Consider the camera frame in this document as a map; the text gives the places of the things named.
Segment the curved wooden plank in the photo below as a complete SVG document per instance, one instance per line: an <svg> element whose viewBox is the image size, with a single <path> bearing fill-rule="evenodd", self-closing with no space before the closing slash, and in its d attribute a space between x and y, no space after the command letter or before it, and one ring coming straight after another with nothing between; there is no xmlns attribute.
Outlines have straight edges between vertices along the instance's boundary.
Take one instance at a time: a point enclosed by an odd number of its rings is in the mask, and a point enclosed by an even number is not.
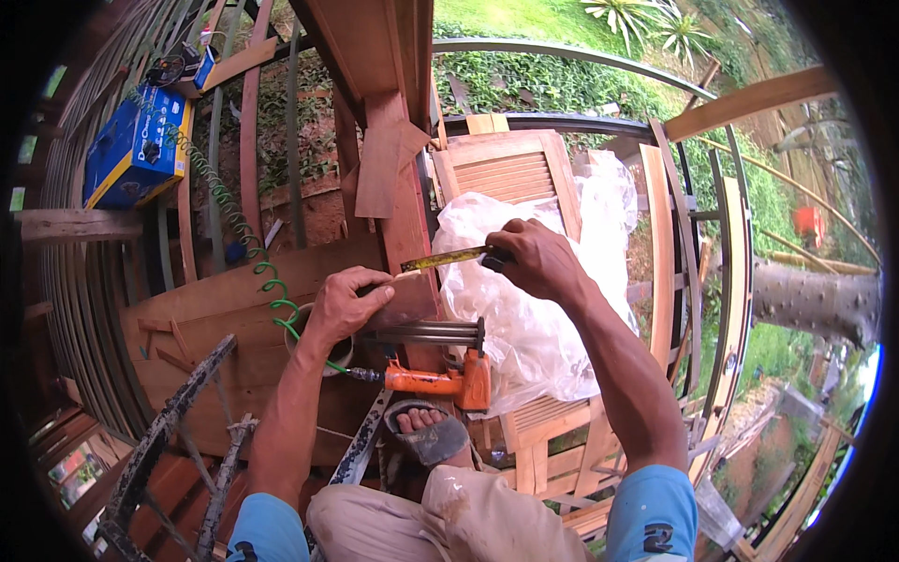
<svg viewBox="0 0 899 562"><path fill-rule="evenodd" d="M653 251L653 318L650 352L667 376L675 316L675 251L668 177L660 148L638 145L647 188Z"/></svg>

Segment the orange container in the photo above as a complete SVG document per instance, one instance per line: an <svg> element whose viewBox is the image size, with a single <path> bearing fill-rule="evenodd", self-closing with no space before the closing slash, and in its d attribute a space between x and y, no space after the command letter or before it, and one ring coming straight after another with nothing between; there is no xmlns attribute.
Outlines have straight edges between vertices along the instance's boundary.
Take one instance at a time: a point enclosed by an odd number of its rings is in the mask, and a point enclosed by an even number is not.
<svg viewBox="0 0 899 562"><path fill-rule="evenodd" d="M816 206L797 208L792 214L794 231L806 249L819 249L826 238L826 222Z"/></svg>

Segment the yellow tape measure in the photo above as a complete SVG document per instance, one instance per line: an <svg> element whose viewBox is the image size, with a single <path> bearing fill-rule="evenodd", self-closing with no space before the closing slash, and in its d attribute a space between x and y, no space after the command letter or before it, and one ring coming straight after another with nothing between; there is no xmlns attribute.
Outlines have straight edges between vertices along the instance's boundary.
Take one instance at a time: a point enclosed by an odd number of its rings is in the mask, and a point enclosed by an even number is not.
<svg viewBox="0 0 899 562"><path fill-rule="evenodd" d="M481 245L463 250L421 257L400 264L400 275L419 272L439 266L476 261L482 267L500 274L506 264L515 264L514 255L495 245Z"/></svg>

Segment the person's legs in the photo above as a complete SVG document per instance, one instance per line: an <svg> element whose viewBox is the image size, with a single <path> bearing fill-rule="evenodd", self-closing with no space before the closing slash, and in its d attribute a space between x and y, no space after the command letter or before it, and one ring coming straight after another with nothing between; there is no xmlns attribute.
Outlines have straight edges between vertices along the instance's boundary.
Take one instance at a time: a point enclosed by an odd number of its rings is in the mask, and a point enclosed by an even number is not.
<svg viewBox="0 0 899 562"><path fill-rule="evenodd" d="M406 399L385 416L430 468L421 500L358 485L323 488L307 523L327 562L596 562L544 502L476 469L465 427L445 409Z"/></svg>

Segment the small reddish wood block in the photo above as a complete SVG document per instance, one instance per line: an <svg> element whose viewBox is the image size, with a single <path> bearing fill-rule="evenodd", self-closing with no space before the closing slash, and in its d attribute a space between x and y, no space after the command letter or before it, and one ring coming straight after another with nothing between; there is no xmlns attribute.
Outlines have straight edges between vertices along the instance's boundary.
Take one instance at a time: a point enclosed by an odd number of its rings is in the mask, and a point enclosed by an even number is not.
<svg viewBox="0 0 899 562"><path fill-rule="evenodd" d="M394 297L376 311L357 333L375 332L419 320L434 319L439 315L430 278L423 271L401 274L389 283L365 286L357 290L357 295L363 297L381 286L392 287L395 290Z"/></svg>

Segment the person's right hand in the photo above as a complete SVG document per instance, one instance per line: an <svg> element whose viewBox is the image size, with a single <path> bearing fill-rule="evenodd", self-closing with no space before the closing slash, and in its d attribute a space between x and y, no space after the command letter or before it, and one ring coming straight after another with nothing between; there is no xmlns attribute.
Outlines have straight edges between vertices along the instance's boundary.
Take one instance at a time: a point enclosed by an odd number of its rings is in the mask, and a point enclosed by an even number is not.
<svg viewBox="0 0 899 562"><path fill-rule="evenodd" d="M488 234L486 243L511 253L513 262L503 266L502 274L534 298L570 309L601 297L567 238L536 219L511 219Z"/></svg>

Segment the tree trunk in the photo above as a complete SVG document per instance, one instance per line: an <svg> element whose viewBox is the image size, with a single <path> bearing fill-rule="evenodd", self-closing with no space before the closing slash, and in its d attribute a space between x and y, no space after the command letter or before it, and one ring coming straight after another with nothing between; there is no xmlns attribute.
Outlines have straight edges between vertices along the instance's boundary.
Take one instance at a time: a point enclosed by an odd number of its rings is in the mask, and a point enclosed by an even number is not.
<svg viewBox="0 0 899 562"><path fill-rule="evenodd" d="M881 335L882 281L877 275L809 272L755 256L752 318L859 349Z"/></svg>

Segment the loose wooden board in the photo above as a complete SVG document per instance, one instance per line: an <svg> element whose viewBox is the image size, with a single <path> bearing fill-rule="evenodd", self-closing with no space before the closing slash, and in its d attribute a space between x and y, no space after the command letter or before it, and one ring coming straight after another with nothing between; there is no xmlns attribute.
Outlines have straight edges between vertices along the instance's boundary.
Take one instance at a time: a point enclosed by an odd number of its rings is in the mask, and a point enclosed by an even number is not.
<svg viewBox="0 0 899 562"><path fill-rule="evenodd" d="M413 161L430 138L428 133L403 119L365 130L357 178L355 217L392 218L399 172Z"/></svg>

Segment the orange pneumatic nail gun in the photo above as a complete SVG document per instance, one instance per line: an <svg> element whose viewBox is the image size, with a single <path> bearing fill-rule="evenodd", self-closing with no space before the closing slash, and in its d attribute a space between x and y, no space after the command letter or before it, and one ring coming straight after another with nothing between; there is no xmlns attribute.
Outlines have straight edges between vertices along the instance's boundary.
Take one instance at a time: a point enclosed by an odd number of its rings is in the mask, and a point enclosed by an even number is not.
<svg viewBox="0 0 899 562"><path fill-rule="evenodd" d="M349 367L344 372L367 382L381 383L384 388L436 395L449 398L461 410L485 413L491 405L490 358L484 350L486 321L452 322L419 320L376 330L376 343L425 343L437 346L459 346L464 357L447 362L445 373L413 370L391 358L383 370Z"/></svg>

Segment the white cup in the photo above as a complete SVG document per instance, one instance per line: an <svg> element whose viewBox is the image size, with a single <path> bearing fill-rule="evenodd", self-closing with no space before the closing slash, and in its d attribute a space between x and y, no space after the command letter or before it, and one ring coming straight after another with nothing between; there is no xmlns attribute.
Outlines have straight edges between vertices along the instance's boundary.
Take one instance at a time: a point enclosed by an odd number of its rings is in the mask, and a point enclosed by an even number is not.
<svg viewBox="0 0 899 562"><path fill-rule="evenodd" d="M323 321L317 317L316 305L308 303L298 307L287 319L284 328L284 341L292 361L301 343L326 343L327 356L324 359L321 375L324 378L345 374L354 355L354 338L346 336L333 343Z"/></svg>

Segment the paint-splattered metal ladder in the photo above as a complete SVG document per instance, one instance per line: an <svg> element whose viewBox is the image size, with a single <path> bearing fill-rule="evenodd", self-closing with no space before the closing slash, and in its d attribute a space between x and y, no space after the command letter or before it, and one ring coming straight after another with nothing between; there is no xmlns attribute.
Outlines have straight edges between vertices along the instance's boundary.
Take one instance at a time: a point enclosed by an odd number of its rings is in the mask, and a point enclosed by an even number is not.
<svg viewBox="0 0 899 562"><path fill-rule="evenodd" d="M148 482L174 433L184 429L183 419L186 412L193 407L200 392L208 386L210 380L216 380L226 419L227 421L231 420L228 417L228 401L224 398L224 387L219 379L219 367L235 348L236 336L232 333L220 341L192 371L187 381L177 389L174 396L167 401L166 406L152 421L141 441L132 451L128 463L122 469L100 517L97 535L105 540L109 547L117 551L124 560L151 562L151 558L136 545L129 535L132 517L138 507L143 505L150 507L156 513L170 537L179 544L192 562L212 561L221 515L236 474L239 456L259 420L253 418L250 413L246 413L240 421L228 427L231 443L220 465L217 477L207 482L210 499L197 531L195 546L176 530L169 516L160 509L158 502L149 491ZM380 390L359 430L352 438L347 451L334 470L328 482L329 486L344 483L358 485L361 482L375 451L378 431L393 394L392 390L386 388Z"/></svg>

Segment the louvered wooden door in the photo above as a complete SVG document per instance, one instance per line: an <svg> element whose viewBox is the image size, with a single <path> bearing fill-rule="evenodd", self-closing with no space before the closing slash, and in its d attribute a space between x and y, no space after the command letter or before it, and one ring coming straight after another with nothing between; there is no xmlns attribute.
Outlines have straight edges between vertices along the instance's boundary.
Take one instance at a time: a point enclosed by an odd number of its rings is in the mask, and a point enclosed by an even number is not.
<svg viewBox="0 0 899 562"><path fill-rule="evenodd" d="M581 241L575 175L558 134L513 131L459 137L447 150L434 153L433 160L447 202L468 192L511 204L556 196L562 234ZM544 499L569 494L578 504L580 497L609 485L612 478L594 470L617 449L599 394L574 401L542 396L495 416L506 450L515 455L515 469L507 476L519 492Z"/></svg>

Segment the weathered wooden crossbeam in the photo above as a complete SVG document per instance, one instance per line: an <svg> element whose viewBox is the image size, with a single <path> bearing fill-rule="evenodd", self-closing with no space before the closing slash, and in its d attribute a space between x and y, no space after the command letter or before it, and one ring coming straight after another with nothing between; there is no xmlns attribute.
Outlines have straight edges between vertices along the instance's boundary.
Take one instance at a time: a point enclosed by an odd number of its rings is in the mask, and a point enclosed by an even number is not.
<svg viewBox="0 0 899 562"><path fill-rule="evenodd" d="M14 217L21 223L22 241L30 244L130 240L143 234L135 210L41 208L22 210Z"/></svg>

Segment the stack of curved wooden slats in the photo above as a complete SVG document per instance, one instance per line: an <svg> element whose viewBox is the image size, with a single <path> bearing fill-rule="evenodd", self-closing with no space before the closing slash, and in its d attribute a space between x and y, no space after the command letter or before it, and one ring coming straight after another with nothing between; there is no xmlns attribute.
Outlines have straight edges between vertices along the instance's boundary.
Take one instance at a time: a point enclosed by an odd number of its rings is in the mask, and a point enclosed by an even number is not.
<svg viewBox="0 0 899 562"><path fill-rule="evenodd" d="M106 120L140 82L178 17L180 0L100 0L76 48L86 62L66 74L58 127L51 143L39 208L81 208L87 149ZM109 433L137 439L155 414L129 357L119 310L151 296L151 237L39 248L40 296L49 300L55 357L73 377L83 409Z"/></svg>

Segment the blue and yellow carton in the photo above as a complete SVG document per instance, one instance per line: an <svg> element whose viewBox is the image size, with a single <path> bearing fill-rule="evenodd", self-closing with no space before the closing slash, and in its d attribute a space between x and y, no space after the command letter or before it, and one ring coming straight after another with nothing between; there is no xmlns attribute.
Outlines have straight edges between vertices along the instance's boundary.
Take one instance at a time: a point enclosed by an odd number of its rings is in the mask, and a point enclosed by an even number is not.
<svg viewBox="0 0 899 562"><path fill-rule="evenodd" d="M83 207L140 208L179 183L188 163L177 141L192 114L192 102L175 91L133 88L88 148Z"/></svg>

